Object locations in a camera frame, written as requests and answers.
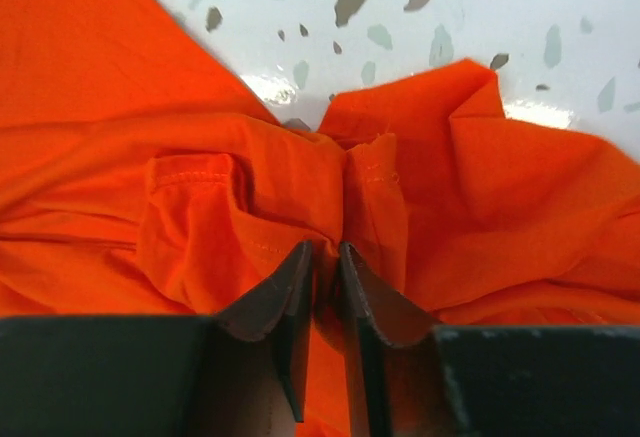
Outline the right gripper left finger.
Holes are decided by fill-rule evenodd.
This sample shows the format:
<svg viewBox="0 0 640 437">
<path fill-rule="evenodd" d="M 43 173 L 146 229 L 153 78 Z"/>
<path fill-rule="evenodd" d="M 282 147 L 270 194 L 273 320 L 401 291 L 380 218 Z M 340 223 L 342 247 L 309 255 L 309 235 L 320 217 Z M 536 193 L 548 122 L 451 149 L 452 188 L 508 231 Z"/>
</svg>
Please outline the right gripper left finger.
<svg viewBox="0 0 640 437">
<path fill-rule="evenodd" d="M 1 322 L 5 436 L 291 436 L 302 421 L 312 249 L 213 315 Z"/>
</svg>

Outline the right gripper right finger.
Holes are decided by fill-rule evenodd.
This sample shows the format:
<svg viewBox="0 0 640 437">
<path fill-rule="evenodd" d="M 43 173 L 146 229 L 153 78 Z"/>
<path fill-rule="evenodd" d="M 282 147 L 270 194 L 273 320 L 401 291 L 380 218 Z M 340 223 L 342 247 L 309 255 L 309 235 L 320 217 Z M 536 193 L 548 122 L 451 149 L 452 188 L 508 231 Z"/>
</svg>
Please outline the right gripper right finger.
<svg viewBox="0 0 640 437">
<path fill-rule="evenodd" d="M 343 243 L 337 273 L 355 436 L 635 436 L 635 326 L 446 325 Z"/>
</svg>

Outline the orange t shirt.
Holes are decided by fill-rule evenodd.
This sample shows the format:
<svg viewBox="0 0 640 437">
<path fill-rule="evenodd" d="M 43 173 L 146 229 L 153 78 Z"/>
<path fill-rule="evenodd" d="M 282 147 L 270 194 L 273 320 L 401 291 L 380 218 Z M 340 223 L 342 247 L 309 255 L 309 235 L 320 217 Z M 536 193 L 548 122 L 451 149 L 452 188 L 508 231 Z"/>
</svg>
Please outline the orange t shirt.
<svg viewBox="0 0 640 437">
<path fill-rule="evenodd" d="M 1 322 L 213 315 L 340 248 L 446 325 L 639 330 L 639 0 L 1 0 Z"/>
</svg>

